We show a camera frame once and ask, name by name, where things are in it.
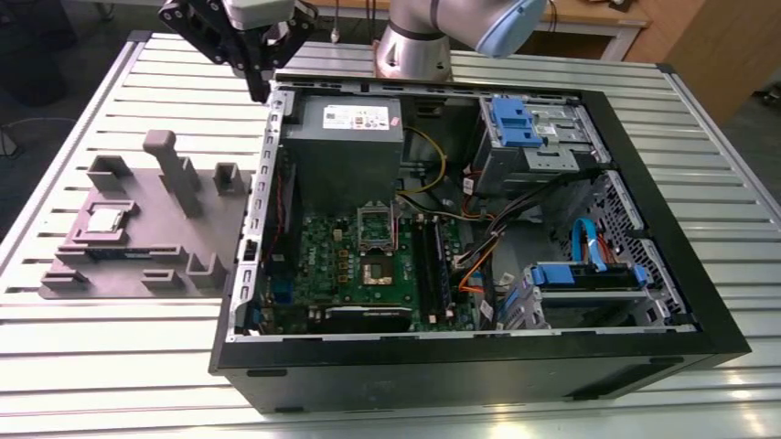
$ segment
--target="wooden desk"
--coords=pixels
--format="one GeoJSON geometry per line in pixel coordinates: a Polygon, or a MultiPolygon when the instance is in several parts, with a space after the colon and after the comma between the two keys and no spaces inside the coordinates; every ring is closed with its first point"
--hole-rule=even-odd
{"type": "MultiPolygon", "coordinates": [[[[334,15],[335,0],[307,1],[319,7],[322,15],[334,15]]],[[[624,60],[637,34],[650,24],[650,19],[644,10],[634,5],[625,14],[608,7],[604,3],[594,4],[584,0],[556,0],[556,3],[558,10],[557,33],[610,37],[602,60],[624,60]]],[[[390,6],[391,0],[377,0],[377,19],[389,19],[390,6]]],[[[339,15],[351,18],[366,18],[366,1],[339,0],[339,15]]],[[[553,9],[548,5],[544,21],[536,30],[548,32],[552,20],[553,9]]]]}

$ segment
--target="aluminum extrusion table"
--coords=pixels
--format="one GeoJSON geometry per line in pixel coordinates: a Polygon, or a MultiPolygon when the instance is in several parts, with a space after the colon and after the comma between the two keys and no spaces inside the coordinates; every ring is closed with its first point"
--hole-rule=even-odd
{"type": "MultiPolygon", "coordinates": [[[[95,155],[153,167],[145,132],[170,129],[197,168],[255,167],[266,109],[245,81],[179,37],[135,33],[0,246],[0,434],[781,434],[780,209],[681,80],[650,65],[461,52],[453,66],[458,80],[605,92],[755,352],[616,401],[261,416],[206,373],[218,299],[58,302],[36,292],[87,197],[95,155]]],[[[307,44],[289,71],[369,76],[371,52],[307,44]]]]}

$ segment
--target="yellow wire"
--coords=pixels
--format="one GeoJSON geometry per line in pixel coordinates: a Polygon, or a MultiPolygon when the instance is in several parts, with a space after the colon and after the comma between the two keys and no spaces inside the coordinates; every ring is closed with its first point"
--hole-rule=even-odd
{"type": "Polygon", "coordinates": [[[434,147],[434,149],[437,150],[437,153],[440,154],[440,160],[442,161],[442,166],[440,167],[440,175],[437,176],[436,181],[433,181],[429,185],[426,185],[424,187],[418,187],[417,189],[400,191],[400,194],[413,195],[413,194],[420,194],[421,192],[425,192],[426,190],[432,189],[434,186],[437,186],[440,184],[440,182],[445,178],[445,171],[448,168],[448,156],[445,155],[445,151],[442,150],[442,146],[440,146],[440,144],[434,141],[434,139],[426,133],[424,133],[418,128],[413,128],[412,126],[405,127],[405,129],[410,130],[413,133],[418,134],[424,139],[426,139],[426,142],[429,142],[432,144],[432,146],[434,147]]]}

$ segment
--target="motherboard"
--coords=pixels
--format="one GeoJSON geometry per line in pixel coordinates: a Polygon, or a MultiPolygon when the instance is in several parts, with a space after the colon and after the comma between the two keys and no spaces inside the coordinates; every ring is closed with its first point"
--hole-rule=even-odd
{"type": "Polygon", "coordinates": [[[472,298],[456,297],[449,279],[461,250],[449,219],[395,218],[382,206],[355,215],[306,215],[298,273],[270,280],[274,305],[265,314],[274,332],[318,333],[329,319],[349,332],[373,323],[387,331],[381,321],[400,332],[473,330],[472,298]]]}

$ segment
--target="green circuit board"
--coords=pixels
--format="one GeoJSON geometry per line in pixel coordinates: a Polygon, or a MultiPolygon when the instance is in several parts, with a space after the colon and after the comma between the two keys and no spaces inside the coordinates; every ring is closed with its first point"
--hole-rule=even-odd
{"type": "MultiPolygon", "coordinates": [[[[413,310],[413,330],[472,330],[474,305],[458,304],[456,318],[432,324],[420,314],[420,288],[416,274],[413,228],[416,219],[400,218],[394,230],[393,252],[359,251],[358,216],[305,217],[298,276],[293,282],[291,302],[275,310],[277,327],[287,334],[306,332],[309,306],[400,306],[413,310]]],[[[369,229],[371,237],[385,231],[382,220],[369,229]]],[[[449,259],[462,251],[458,224],[441,223],[444,250],[449,259]]]]}

